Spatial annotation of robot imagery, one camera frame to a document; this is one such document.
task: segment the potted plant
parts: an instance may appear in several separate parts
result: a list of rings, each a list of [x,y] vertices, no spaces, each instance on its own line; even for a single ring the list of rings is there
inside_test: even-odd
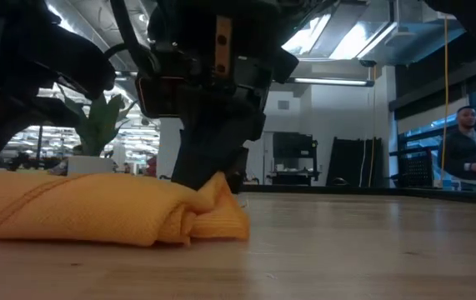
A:
[[[121,95],[106,101],[104,95],[91,102],[89,114],[83,111],[83,104],[74,102],[63,90],[65,105],[79,117],[75,130],[82,142],[82,155],[69,158],[69,173],[105,173],[112,172],[114,162],[111,158],[100,157],[104,147],[119,133],[127,123],[128,112],[136,104],[133,102],[125,109]]]

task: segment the table surface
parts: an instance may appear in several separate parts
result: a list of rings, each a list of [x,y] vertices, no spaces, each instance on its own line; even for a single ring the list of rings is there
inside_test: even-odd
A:
[[[476,205],[244,194],[249,242],[0,242],[0,299],[476,299]]]

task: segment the folded towel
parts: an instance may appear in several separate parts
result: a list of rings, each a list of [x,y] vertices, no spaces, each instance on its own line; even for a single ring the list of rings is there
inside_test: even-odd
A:
[[[248,226],[221,173],[196,192],[125,174],[0,172],[0,238],[188,245],[195,237],[246,239]]]

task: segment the white pot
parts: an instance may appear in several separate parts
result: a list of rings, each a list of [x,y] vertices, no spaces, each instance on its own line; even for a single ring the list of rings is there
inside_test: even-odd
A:
[[[68,176],[105,172],[113,172],[113,160],[111,158],[73,156],[68,159]]]

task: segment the yellow cable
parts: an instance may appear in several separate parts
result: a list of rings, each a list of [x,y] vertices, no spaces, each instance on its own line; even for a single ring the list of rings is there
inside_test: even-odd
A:
[[[441,153],[441,178],[440,187],[443,187],[443,179],[445,178],[445,147],[447,137],[447,117],[448,117],[448,19],[445,15],[445,123],[443,124],[443,142]]]
[[[373,67],[373,80],[375,84],[377,83],[377,66]],[[377,99],[377,89],[373,86],[373,143],[371,147],[371,168],[369,169],[369,180],[368,180],[368,188],[371,187],[371,178],[373,176],[373,165],[374,165],[374,134],[375,134],[375,118],[377,115],[376,110],[376,99]]]

